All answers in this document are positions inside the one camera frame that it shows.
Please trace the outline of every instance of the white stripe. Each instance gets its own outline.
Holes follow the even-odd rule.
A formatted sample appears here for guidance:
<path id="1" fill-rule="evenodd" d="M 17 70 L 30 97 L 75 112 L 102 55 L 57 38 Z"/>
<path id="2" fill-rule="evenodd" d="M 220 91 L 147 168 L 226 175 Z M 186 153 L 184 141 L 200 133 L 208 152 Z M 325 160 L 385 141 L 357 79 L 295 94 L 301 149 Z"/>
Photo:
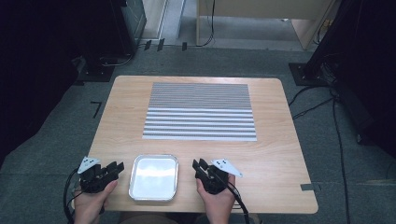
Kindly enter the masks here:
<path id="1" fill-rule="evenodd" d="M 240 121 L 254 121 L 254 119 L 232 119 L 232 118 L 227 118 L 227 119 L 222 119 L 222 118 L 190 118 L 190 117 L 150 117 L 147 116 L 147 119 L 174 119 L 174 120 L 179 120 L 179 119 L 188 119 L 188 120 L 240 120 Z"/>
<path id="2" fill-rule="evenodd" d="M 210 112 L 203 112 L 203 113 L 175 113 L 175 112 L 148 112 L 148 115 L 180 115 L 180 116 L 226 116 L 226 117 L 253 117 L 252 114 L 213 114 Z"/>
<path id="3" fill-rule="evenodd" d="M 151 136 L 143 135 L 143 139 L 159 139 L 159 140 L 204 140 L 204 141 L 245 141 L 257 142 L 256 137 L 185 137 L 185 136 Z"/>
<path id="4" fill-rule="evenodd" d="M 172 133 L 172 134 L 208 134 L 208 135 L 236 135 L 236 136 L 240 136 L 240 135 L 248 135 L 248 136 L 256 136 L 256 133 L 221 133 L 221 132 L 213 132 L 213 133 L 209 133 L 209 132 L 178 132 L 178 131 L 143 131 L 143 134 L 145 133 L 155 133 L 155 134 L 162 134 L 162 133 Z"/>
<path id="5" fill-rule="evenodd" d="M 235 127 L 190 127 L 190 126 L 145 126 L 145 129 L 179 129 L 179 130 L 233 130 L 233 131 L 256 131 L 255 128 L 235 128 Z"/>
<path id="6" fill-rule="evenodd" d="M 252 112 L 251 109 L 202 109 L 202 108 L 164 108 L 164 107 L 149 107 L 148 111 L 150 110 L 168 110 L 168 111 L 194 111 L 194 112 Z"/>
<path id="7" fill-rule="evenodd" d="M 198 125 L 253 125 L 254 122 L 245 122 L 245 123 L 232 123 L 232 122 L 193 122 L 193 121 L 158 121 L 158 120 L 146 120 L 146 123 L 149 124 L 175 124 L 175 125 L 183 125 L 183 124 L 198 124 Z"/>

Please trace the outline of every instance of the floor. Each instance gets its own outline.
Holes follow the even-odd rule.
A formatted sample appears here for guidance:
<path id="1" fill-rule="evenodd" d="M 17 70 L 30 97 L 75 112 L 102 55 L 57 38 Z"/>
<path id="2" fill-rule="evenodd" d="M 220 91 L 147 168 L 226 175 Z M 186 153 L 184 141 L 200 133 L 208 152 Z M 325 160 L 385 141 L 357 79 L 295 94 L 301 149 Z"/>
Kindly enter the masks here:
<path id="1" fill-rule="evenodd" d="M 159 39 L 164 38 L 165 45 L 181 46 L 183 42 L 187 42 L 188 46 L 196 45 L 196 1 L 144 0 L 143 2 L 148 18 L 148 25 L 142 37 L 143 43 L 147 40 L 152 40 L 153 43 L 156 43 Z M 211 19 L 201 18 L 201 20 L 200 42 L 203 44 L 211 33 Z M 214 30 L 214 39 L 207 46 L 210 48 L 303 50 L 290 20 L 283 18 L 215 17 Z M 316 47 L 317 45 L 313 43 L 308 48 L 308 51 L 315 51 Z"/>

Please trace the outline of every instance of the metal stand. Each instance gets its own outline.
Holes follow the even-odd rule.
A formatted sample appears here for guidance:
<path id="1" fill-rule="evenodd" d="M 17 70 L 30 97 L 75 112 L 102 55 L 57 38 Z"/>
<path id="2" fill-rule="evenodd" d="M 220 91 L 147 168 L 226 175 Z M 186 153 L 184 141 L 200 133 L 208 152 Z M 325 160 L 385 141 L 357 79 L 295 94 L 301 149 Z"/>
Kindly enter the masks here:
<path id="1" fill-rule="evenodd" d="M 307 78 L 304 72 L 305 66 L 306 63 L 289 63 L 290 71 L 297 86 L 328 86 L 324 80 L 318 78 L 320 76 L 315 79 Z"/>
<path id="2" fill-rule="evenodd" d="M 108 64 L 117 63 L 117 59 L 108 60 Z M 78 75 L 77 82 L 109 82 L 115 66 L 85 64 Z"/>

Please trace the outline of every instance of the gray carpet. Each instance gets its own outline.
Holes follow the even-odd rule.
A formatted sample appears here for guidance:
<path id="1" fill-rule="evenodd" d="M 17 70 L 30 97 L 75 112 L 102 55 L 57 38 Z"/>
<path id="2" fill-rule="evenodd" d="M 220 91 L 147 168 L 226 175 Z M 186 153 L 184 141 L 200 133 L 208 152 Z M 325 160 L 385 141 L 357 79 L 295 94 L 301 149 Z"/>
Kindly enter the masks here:
<path id="1" fill-rule="evenodd" d="M 109 83 L 71 87 L 39 133 L 7 156 L 0 172 L 0 223 L 66 223 L 62 203 L 65 180 L 90 150 L 116 76 L 277 77 L 290 101 L 302 87 L 295 86 L 288 63 L 305 63 L 311 54 L 251 49 L 140 49 L 132 61 L 116 68 Z M 291 114 L 328 98 L 327 88 L 306 91 L 290 107 Z M 103 102 L 96 118 L 93 115 L 97 105 L 91 102 Z M 396 178 L 396 161 L 378 147 L 358 145 L 344 108 L 337 104 L 335 111 L 344 145 L 351 223 L 396 223 L 396 184 L 391 181 Z M 308 112 L 294 123 L 316 187 L 318 212 L 262 214 L 262 219 L 265 223 L 347 223 L 332 103 Z M 118 215 L 105 212 L 102 223 L 117 223 Z"/>

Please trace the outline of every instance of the metal tray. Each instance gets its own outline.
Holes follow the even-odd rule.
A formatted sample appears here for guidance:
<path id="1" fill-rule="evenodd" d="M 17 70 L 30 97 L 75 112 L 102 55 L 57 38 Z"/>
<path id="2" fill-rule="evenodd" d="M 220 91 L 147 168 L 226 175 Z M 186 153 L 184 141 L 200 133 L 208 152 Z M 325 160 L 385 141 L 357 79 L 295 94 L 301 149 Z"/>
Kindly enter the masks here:
<path id="1" fill-rule="evenodd" d="M 134 160 L 129 195 L 136 201 L 171 201 L 177 190 L 177 158 L 140 155 Z"/>

